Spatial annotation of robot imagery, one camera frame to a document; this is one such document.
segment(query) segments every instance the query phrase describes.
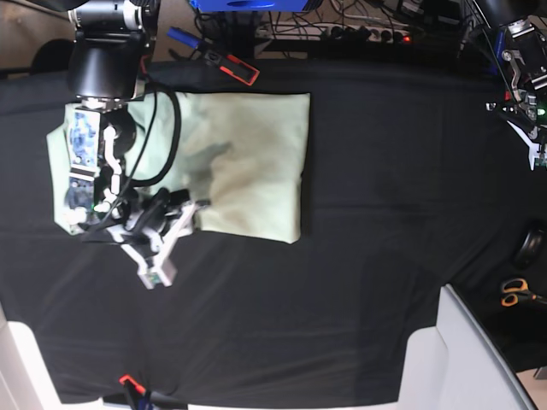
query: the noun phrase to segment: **black tablecloth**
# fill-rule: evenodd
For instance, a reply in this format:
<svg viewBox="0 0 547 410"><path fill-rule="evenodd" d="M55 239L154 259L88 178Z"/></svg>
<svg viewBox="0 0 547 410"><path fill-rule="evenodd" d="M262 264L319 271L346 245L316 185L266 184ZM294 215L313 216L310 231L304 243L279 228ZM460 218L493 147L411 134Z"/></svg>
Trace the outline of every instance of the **black tablecloth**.
<svg viewBox="0 0 547 410"><path fill-rule="evenodd" d="M381 65L258 66L252 91L312 94L303 237L183 238L173 287L153 291L120 249L52 221L44 136L71 101L64 74L0 84L0 301L34 330L65 402L118 392L126 372L194 404L396 401L407 339L434 324L440 287L495 283L524 222L547 216L546 173L485 111L498 86ZM179 90L249 91L200 63L153 74Z"/></svg>

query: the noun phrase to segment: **cable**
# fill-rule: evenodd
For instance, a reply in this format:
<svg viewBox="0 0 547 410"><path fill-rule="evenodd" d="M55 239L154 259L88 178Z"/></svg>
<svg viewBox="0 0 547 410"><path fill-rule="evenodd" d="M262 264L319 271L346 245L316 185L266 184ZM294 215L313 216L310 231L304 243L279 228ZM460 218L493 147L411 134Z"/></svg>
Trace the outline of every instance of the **cable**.
<svg viewBox="0 0 547 410"><path fill-rule="evenodd" d="M313 28L318 29L321 32L321 34L325 34L325 32L326 32L326 29L324 27L318 26L316 23L311 23L308 20L304 19L301 15L297 15L296 13L292 14L292 19L298 25L298 28L305 28L305 27L311 26ZM304 21L306 23L306 25L303 26L302 24L298 23L297 19L300 19L300 20ZM308 39L308 37L313 37L313 35L308 34L306 32L306 39Z"/></svg>
<svg viewBox="0 0 547 410"><path fill-rule="evenodd" d="M54 19L70 22L70 20L67 17L63 17L62 15L58 15L58 14L56 14L52 11L48 11L46 9L39 9L38 7L29 6L28 4L20 3L20 2L17 2L15 0L0 0L0 1L5 2L5 3L9 3L9 4L15 4L19 7L22 7L23 9L29 9L29 10L36 11L37 13L41 13L43 15L48 15L49 17L53 17Z"/></svg>
<svg viewBox="0 0 547 410"><path fill-rule="evenodd" d="M386 24L385 19L381 19L379 17L371 17L371 16L368 16L368 15L348 15L348 14L346 14L345 10L350 9L351 7L355 6L357 4L357 0L355 0L350 6L348 6L346 8L341 7L339 0L330 0L330 2L331 2L331 5L332 5L332 8L334 9L334 11L338 15L342 16L343 19L346 18L346 19L352 19L352 20L364 20L364 21L371 21L371 22L377 23L377 24L384 24L384 25ZM393 24L394 25L397 24L398 26L407 26L406 24L403 24L403 23L400 23L400 22L397 22L397 21Z"/></svg>
<svg viewBox="0 0 547 410"><path fill-rule="evenodd" d="M156 112L157 112L157 89L156 85L153 82L149 82L150 86L152 86L152 89L154 90L154 109L152 111L152 117L150 118L150 124L148 125L148 130L146 131L146 135L144 137L143 146L140 149L140 152L138 153L137 160L135 161L135 165L133 166L133 169L131 170L131 173L127 177L127 180L125 184L122 186L120 193L112 203L112 206L110 207L109 211L104 215L104 217L101 219L101 221L93 226L90 226L87 233L83 236L82 240L84 242L87 242L87 239L91 234L103 229L107 222L109 221L110 216L112 216L112 213L118 206L120 205L121 201L123 200L123 196L126 194L127 190L129 189L132 178L135 175L135 172L137 171L138 164L140 163L141 159L143 158L144 151L146 150L146 145L148 145L148 141L150 139L150 134L152 131L152 126L154 125L154 121L156 119Z"/></svg>
<svg viewBox="0 0 547 410"><path fill-rule="evenodd" d="M201 37L203 39L209 39L214 43L221 42L226 46L226 39L228 38L226 17L221 13L205 14L199 11L199 9L192 10L194 12L194 26L199 31ZM214 36L211 36L207 24L205 24L210 22L215 24L215 27L209 27L209 29L216 31Z"/></svg>
<svg viewBox="0 0 547 410"><path fill-rule="evenodd" d="M153 83L154 86L154 108L156 109L156 99L157 99L157 92L161 91L164 94L166 94L169 99L171 100L171 103L173 104L173 111L174 111L174 128L173 128L173 139L171 140L171 148L169 149L168 158L165 161L165 164L163 164L162 170L153 178L148 179L142 179L132 180L132 175L129 177L129 183L131 187L133 188L142 188L144 186L152 186L155 184L158 184L162 181L162 179L165 178L169 170L174 164L175 156L177 155L177 150L179 148L179 142L180 142L180 131L182 126L182 119L180 115L180 104L179 99L177 98L177 95L175 92L173 92L169 87L166 85L160 84L160 83ZM150 122L150 126L148 128L147 134L150 134L150 129L152 128L152 123ZM132 170L132 174L135 174L136 167Z"/></svg>
<svg viewBox="0 0 547 410"><path fill-rule="evenodd" d="M315 12L315 15L317 15L317 18L319 19L319 22L322 23L323 22L323 15L319 14L318 9L315 9L314 12Z"/></svg>
<svg viewBox="0 0 547 410"><path fill-rule="evenodd" d="M290 24L279 24L279 27L289 27L289 28L287 28L286 30L277 30L276 34L285 34L286 32L293 32L295 29L302 29L308 26L316 26L315 24L308 25L308 24L300 24L297 22L295 23L297 24L297 26L293 26ZM298 34L302 36L305 35L307 37L322 37L320 34L309 34L309 33L302 34L302 32L299 32Z"/></svg>
<svg viewBox="0 0 547 410"><path fill-rule="evenodd" d="M473 8L473 6L469 3L469 0L465 0L465 3L467 3L468 7L471 9L471 12L475 15L475 19L477 19L477 21L480 21L480 18L477 15L477 12ZM496 51L494 51L494 47L492 46L492 42L490 41L490 38L488 37L488 34L486 33L484 24L480 25L480 30L482 31L483 35L485 36L486 43L488 44L488 48L490 49L490 52L492 53L492 55L494 57L494 62L496 63L497 71L499 71L500 75L502 76L503 83L505 83L505 87L506 87L507 91L509 91L511 99L513 100L514 103L516 103L515 96L513 95L513 92L511 92L512 91L511 87L509 85L507 77L505 77L505 73L503 72L502 65L500 64L499 60L497 59Z"/></svg>
<svg viewBox="0 0 547 410"><path fill-rule="evenodd" d="M391 24L391 39L393 40L393 43L395 43L395 27L393 26L393 20L391 17L385 12L383 7L379 8L382 13L384 13L385 17L387 17L387 20L389 20Z"/></svg>
<svg viewBox="0 0 547 410"><path fill-rule="evenodd" d="M277 14L277 20L275 21L275 25L274 25L274 18L272 17L272 12L271 11L268 11L268 17L270 19L270 26L272 27L273 40L277 41L277 25L279 24L279 19L281 17L281 12L279 12ZM281 51L281 53L283 54L284 58L292 58L291 53L288 53L286 51Z"/></svg>
<svg viewBox="0 0 547 410"><path fill-rule="evenodd" d="M378 8L380 7L378 0L364 0L367 3L371 4L373 7ZM391 14L391 18L394 20L394 24L397 26L404 26L404 27L411 27L413 29L420 29L422 32L433 32L435 37L438 39L453 39L454 38L454 32L450 30L443 30L436 28L434 26L429 26L425 23L420 23L419 21L414 20L413 18L398 12L398 10L392 9L391 7L385 5L385 3L381 4L381 8L385 12L389 12Z"/></svg>
<svg viewBox="0 0 547 410"><path fill-rule="evenodd" d="M359 10L359 7L362 7L362 10L359 10L361 14L366 15L367 17L370 17L370 13L368 13L367 6L365 6L365 4L361 0L356 0L355 6L357 10Z"/></svg>

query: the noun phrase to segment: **red clamp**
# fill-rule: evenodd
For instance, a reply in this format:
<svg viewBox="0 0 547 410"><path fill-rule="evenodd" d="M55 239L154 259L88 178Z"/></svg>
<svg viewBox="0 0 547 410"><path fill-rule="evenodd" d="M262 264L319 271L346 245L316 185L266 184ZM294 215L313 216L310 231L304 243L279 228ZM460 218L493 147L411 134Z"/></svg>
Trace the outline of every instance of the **red clamp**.
<svg viewBox="0 0 547 410"><path fill-rule="evenodd" d="M133 385L133 387L135 388L135 390L141 394L141 395L144 395L146 393L146 389L144 388L144 386L142 386L141 384L138 384L134 378L132 378L131 376L129 376L128 374L126 374L125 376L122 376L120 378L120 384L122 385L125 385L126 382L129 382Z"/></svg>

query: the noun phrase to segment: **black cable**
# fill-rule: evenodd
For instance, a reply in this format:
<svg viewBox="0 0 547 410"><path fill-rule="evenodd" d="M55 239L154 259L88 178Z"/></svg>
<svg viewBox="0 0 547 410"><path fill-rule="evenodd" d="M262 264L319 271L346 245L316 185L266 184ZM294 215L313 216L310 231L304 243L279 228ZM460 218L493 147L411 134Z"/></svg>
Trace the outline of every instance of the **black cable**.
<svg viewBox="0 0 547 410"><path fill-rule="evenodd" d="M63 20L63 21L70 21L67 17L63 17L62 15L58 15L52 11L48 11L45 9L39 9L38 7L29 6L28 4L16 2L15 0L0 0L5 3L15 4L17 6L22 7L23 9L29 9L36 11L37 13L41 13L43 15L48 15L49 17L53 17L54 19Z"/></svg>
<svg viewBox="0 0 547 410"><path fill-rule="evenodd" d="M304 21L306 24L303 26L302 24L300 24L297 21L297 18ZM326 31L325 28L323 28L321 26L317 26L316 23L311 23L309 20L304 19L301 15L296 15L295 13L293 13L292 14L292 19L297 24L298 28L313 27L313 28L317 28L321 32L321 34L325 34L325 31ZM306 32L306 39L309 39L309 37L316 37L316 36L314 36L313 34L308 34Z"/></svg>
<svg viewBox="0 0 547 410"><path fill-rule="evenodd" d="M368 13L367 6L365 6L365 4L361 0L356 1L356 9L359 10L363 16L370 17L370 13Z"/></svg>
<svg viewBox="0 0 547 410"><path fill-rule="evenodd" d="M224 44L224 47L231 50L232 44L228 43L228 40L232 40L232 35L230 35L230 25L228 24L228 20L226 18L226 13L224 11L221 11L219 13L214 14L215 18L218 21L219 27L221 28L221 40Z"/></svg>
<svg viewBox="0 0 547 410"><path fill-rule="evenodd" d="M223 20L219 14L206 14L199 11L199 9L193 9L194 11L194 26L199 31L202 38L207 38L213 42L220 42L226 39L226 28L223 26ZM213 30L216 29L214 36L209 32L207 25L204 23L214 23L215 27L210 27Z"/></svg>
<svg viewBox="0 0 547 410"><path fill-rule="evenodd" d="M391 38L393 39L393 43L395 43L395 27L393 26L393 20L392 20L391 17L385 12L385 10L384 10L383 7L380 7L379 9L380 9L380 11L385 15L385 17L387 17L387 20L390 22L390 25L391 25Z"/></svg>
<svg viewBox="0 0 547 410"><path fill-rule="evenodd" d="M469 0L465 0L465 2L468 4L468 7L471 9L471 12L475 15L475 19L477 19L477 21L480 21L480 18L477 15L477 12L473 8L473 6L469 3ZM497 71L499 71L500 75L502 76L503 83L505 83L505 87L506 87L507 91L509 91L509 94L511 95L511 99L513 100L514 103L516 103L515 96L513 95L513 92L511 90L511 86L509 85L507 77L505 77L505 73L503 72L502 65L500 64L499 60L497 59L496 51L494 50L494 47L492 46L492 42L490 41L490 38L488 37L488 33L485 30L484 24L480 25L480 30L482 31L483 35L485 36L486 43L488 44L488 48L490 49L490 52L492 53L492 55L494 57L494 62L496 63Z"/></svg>
<svg viewBox="0 0 547 410"><path fill-rule="evenodd" d="M277 25L279 24L279 19L281 18L281 12L279 12L277 14L277 19L275 21L275 25L274 25L274 18L272 17L272 12L271 11L268 11L268 17L270 19L270 26L272 27L273 40L277 41L277 33L276 32L277 32ZM292 58L291 54L287 53L286 51L281 51L281 53L283 54L284 58Z"/></svg>
<svg viewBox="0 0 547 410"><path fill-rule="evenodd" d="M379 3L378 0L363 0L370 4L371 6L377 8L382 8L385 12L389 12L391 14L391 18L396 21L398 24L402 24L407 26L407 28L419 28L423 32L434 32L435 37L439 39L453 39L454 33L452 31L445 31L445 30L439 30L432 26L428 26L424 23L419 23L418 21L412 19L411 17L399 13L397 10L385 5L385 3Z"/></svg>
<svg viewBox="0 0 547 410"><path fill-rule="evenodd" d="M322 23L323 22L323 15L319 14L318 9L315 9L315 15L317 15L317 18L319 19L319 22Z"/></svg>
<svg viewBox="0 0 547 410"><path fill-rule="evenodd" d="M346 18L345 12L346 12L347 10L351 9L352 7L356 7L356 5L357 5L358 3L359 3L361 6L364 7L364 5L360 2L360 0L354 0L353 3L351 3L350 5L345 6L345 7L343 7L343 4L341 4L339 0L336 0L336 1L338 2L338 6L340 6L340 9L336 9L335 7L332 6L332 10L334 10L334 13L336 13L339 17L333 22L333 24L337 23L337 22L340 20L340 18L342 18L342 27L345 26L345 24L344 24L344 21L345 21L345 18Z"/></svg>
<svg viewBox="0 0 547 410"><path fill-rule="evenodd" d="M146 131L146 135L144 137L143 146L140 149L140 152L138 153L137 160L135 161L135 165L133 166L133 169L131 170L131 173L127 177L126 182L124 183L124 185L122 186L122 188L120 190L120 193L118 194L118 196L116 197L116 199L112 203L112 206L110 207L109 211L104 215L104 217L101 219L101 221L98 224L90 226L87 233L82 237L82 241L84 241L84 242L87 242L87 240L89 240L89 236L91 234L103 229L106 226L106 224L109 221L110 216L112 216L112 213L114 212L114 210L116 208L118 208L121 201L123 200L123 196L126 194L127 190L129 189L129 187L131 185L131 182L132 182L132 178L135 175L135 172L137 171L138 164L140 163L140 161L143 158L144 151L146 150L146 146L148 145L148 141L150 139L152 126L154 125L154 121L156 120L156 112L157 112L157 89L156 89L156 84L153 83L152 81L149 82L149 84L152 87L152 90L154 90L154 109L152 111L152 117L150 118L150 124L148 125L148 130Z"/></svg>
<svg viewBox="0 0 547 410"><path fill-rule="evenodd" d="M194 49L194 50L190 53L190 55L188 56L188 60L191 60L192 58L194 58L194 56L196 55L196 53L197 53L197 49Z"/></svg>
<svg viewBox="0 0 547 410"><path fill-rule="evenodd" d="M154 86L154 107L156 108L156 98L157 98L157 92L163 92L166 94L169 99L171 100L171 103L173 104L173 112L174 112L174 128L173 128L173 139L171 140L171 148L169 149L168 158L165 161L165 164L163 164L162 170L153 178L148 179L132 179L132 176L129 178L129 182L131 184L131 187L133 188L142 188L144 186L152 186L155 184L158 184L162 181L162 179L165 178L165 176L168 174L169 170L174 164L174 159L177 156L177 150L179 149L179 142L180 142L180 131L182 127L182 119L180 115L180 104L179 99L177 98L177 94L171 90L166 85L160 84L160 83L153 83ZM150 129L152 128L152 123L150 123L150 127L147 134L150 134Z"/></svg>
<svg viewBox="0 0 547 410"><path fill-rule="evenodd" d="M480 54L483 55L483 57L488 60L491 64L496 64L496 62L494 60L496 60L496 57L493 56L491 54L491 52L486 49L485 47L483 47L475 38L474 38L474 35L473 36L469 36L468 37L469 39L469 43L471 43L478 51L480 51Z"/></svg>
<svg viewBox="0 0 547 410"><path fill-rule="evenodd" d="M312 24L312 25L300 24L300 23L298 23L298 22L296 22L296 21L295 21L295 24L297 24L297 26L296 26L297 29L305 28L305 27L308 27L308 26L315 26L315 25L313 25L313 24ZM294 29L295 29L295 26L293 26L293 25L288 25L288 24L287 24L287 25L281 24L281 25L279 25L279 26L281 26L281 27L289 27L289 28L287 28L286 30L278 30L278 31L277 31L277 34L284 34L284 33L286 33L286 32L293 32ZM307 36L307 37L322 37L320 34L308 34L308 33L306 33L305 36Z"/></svg>

